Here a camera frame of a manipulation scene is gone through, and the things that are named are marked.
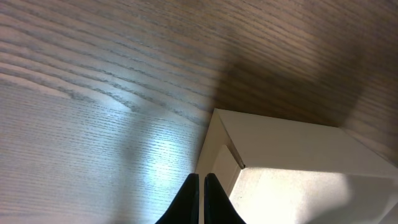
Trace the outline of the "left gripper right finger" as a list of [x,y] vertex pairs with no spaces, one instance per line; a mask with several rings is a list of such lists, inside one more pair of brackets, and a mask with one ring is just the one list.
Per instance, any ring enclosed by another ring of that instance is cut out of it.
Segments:
[[205,177],[203,208],[205,224],[246,224],[234,209],[214,173]]

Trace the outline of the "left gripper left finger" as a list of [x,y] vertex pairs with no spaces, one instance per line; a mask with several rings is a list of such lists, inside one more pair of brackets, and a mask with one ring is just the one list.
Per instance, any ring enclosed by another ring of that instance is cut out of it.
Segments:
[[189,174],[156,224],[198,224],[199,175]]

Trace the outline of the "brown cardboard box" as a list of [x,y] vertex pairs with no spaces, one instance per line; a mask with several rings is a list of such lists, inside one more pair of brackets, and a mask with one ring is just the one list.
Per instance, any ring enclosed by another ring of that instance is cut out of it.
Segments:
[[246,223],[396,223],[397,168],[340,128],[216,109],[196,172]]

